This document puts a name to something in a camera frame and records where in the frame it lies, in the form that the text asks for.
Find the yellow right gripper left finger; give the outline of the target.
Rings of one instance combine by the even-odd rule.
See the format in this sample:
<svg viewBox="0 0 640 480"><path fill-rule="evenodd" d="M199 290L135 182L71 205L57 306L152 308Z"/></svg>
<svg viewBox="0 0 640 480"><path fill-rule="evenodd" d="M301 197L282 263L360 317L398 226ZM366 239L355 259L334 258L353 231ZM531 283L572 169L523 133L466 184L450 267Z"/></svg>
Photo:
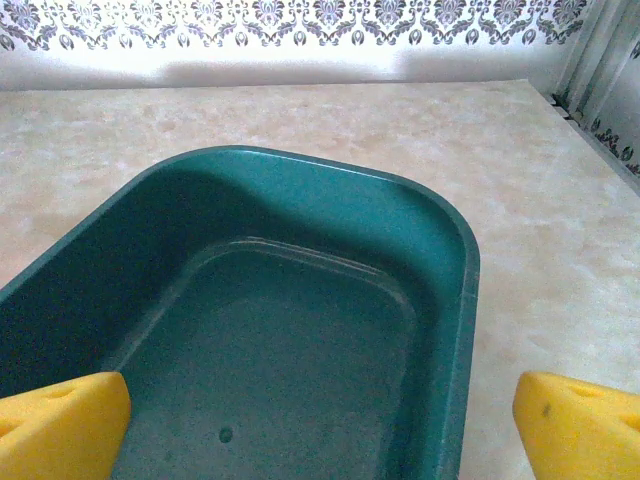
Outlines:
<svg viewBox="0 0 640 480"><path fill-rule="evenodd" d="M100 372L1 400L3 479L108 479L131 418L122 374Z"/></svg>

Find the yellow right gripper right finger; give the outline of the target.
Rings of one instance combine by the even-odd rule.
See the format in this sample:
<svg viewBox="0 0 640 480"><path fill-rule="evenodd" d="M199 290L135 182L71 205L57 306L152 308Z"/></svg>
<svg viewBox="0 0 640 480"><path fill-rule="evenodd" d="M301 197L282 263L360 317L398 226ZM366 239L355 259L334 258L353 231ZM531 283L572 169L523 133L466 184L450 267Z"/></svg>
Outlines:
<svg viewBox="0 0 640 480"><path fill-rule="evenodd" d="M525 372L513 417L537 479L639 478L639 396Z"/></svg>

